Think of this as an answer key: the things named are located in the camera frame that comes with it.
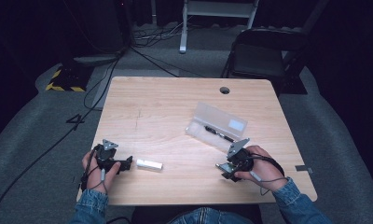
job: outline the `table hole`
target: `table hole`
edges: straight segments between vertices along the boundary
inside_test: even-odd
[[[221,91],[222,94],[229,94],[230,89],[228,87],[221,87],[219,88],[219,91]]]

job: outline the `black chair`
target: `black chair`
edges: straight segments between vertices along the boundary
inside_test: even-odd
[[[299,74],[306,63],[307,46],[306,35],[295,30],[245,30],[233,42],[221,77],[267,79],[277,95],[306,94]]]

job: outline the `chair seat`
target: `chair seat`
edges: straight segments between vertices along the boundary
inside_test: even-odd
[[[280,50],[237,45],[234,52],[234,75],[268,80],[284,77],[283,56]]]

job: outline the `open plastic case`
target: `open plastic case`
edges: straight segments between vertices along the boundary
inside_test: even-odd
[[[186,133],[228,152],[233,141],[242,140],[246,126],[246,120],[198,102],[195,115],[187,126]]]

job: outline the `gray floor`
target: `gray floor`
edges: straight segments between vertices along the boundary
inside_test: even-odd
[[[219,77],[236,34],[244,27],[198,29],[189,33],[186,54],[179,54],[179,36],[150,48],[137,49],[181,77]],[[96,97],[87,92],[45,91],[57,69],[54,64],[36,81],[38,95],[0,135],[0,196],[20,173],[73,126],[65,123],[84,115]],[[95,68],[88,89],[105,74],[108,65]],[[114,76],[168,76],[129,50]],[[281,95],[279,101],[302,157],[313,170],[318,193],[316,206],[334,223],[373,223],[373,182],[350,135],[331,106],[320,96],[313,76],[305,68],[301,78],[308,95]],[[0,204],[0,223],[65,223],[74,213],[81,159],[90,149],[101,112],[92,111],[64,140],[39,160],[8,192]],[[261,204],[264,223],[284,223],[274,203]],[[107,220],[129,217],[133,207],[110,206]]]

